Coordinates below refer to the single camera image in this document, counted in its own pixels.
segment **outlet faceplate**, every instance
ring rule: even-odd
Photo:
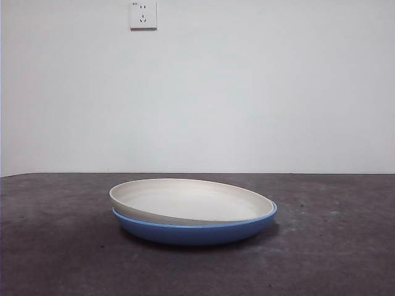
[[[132,1],[129,6],[129,27],[132,31],[156,30],[156,1]]]

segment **dark gray tabletop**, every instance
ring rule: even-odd
[[[109,189],[190,178],[278,204],[255,237],[174,247],[123,231]],[[395,175],[47,173],[1,178],[1,295],[394,295]]]

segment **plate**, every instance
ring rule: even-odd
[[[192,226],[150,223],[112,211],[124,229],[142,239],[171,245],[217,245],[246,239],[266,228],[277,212],[276,204],[272,205],[271,213],[256,219]]]
[[[250,190],[192,179],[143,179],[110,190],[115,210],[128,218],[172,225],[240,222],[268,215],[266,197]]]

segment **plate rim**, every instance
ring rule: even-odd
[[[232,226],[239,226],[239,225],[245,225],[245,224],[250,224],[254,222],[258,222],[260,220],[265,220],[267,218],[270,218],[271,216],[274,216],[278,210],[277,204],[270,200],[270,202],[273,205],[273,210],[264,216],[250,219],[250,220],[242,220],[242,221],[234,221],[234,222],[224,222],[224,223],[217,223],[217,224],[203,224],[203,225],[177,225],[177,224],[164,224],[164,223],[154,223],[154,222],[148,222],[148,221],[142,221],[142,220],[136,220],[133,218],[129,218],[126,216],[123,216],[122,214],[118,213],[116,209],[113,207],[112,208],[112,213],[120,219],[127,220],[132,223],[140,224],[143,226],[154,226],[154,227],[162,227],[162,228],[179,228],[179,229],[205,229],[205,228],[224,228],[224,227],[232,227]]]

